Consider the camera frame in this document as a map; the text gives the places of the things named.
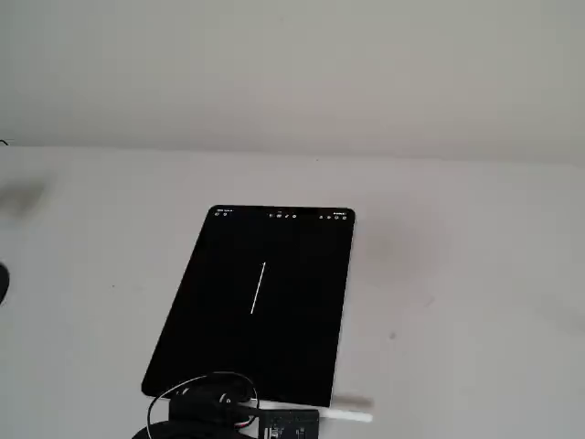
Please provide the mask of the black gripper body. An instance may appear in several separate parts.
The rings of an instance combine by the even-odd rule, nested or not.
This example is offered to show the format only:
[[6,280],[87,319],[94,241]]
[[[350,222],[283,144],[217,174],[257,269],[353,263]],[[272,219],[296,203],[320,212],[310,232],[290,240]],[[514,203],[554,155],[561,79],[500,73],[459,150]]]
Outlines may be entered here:
[[251,388],[238,384],[187,387],[170,398],[169,420],[243,428],[256,419],[253,409],[244,406],[252,397]]

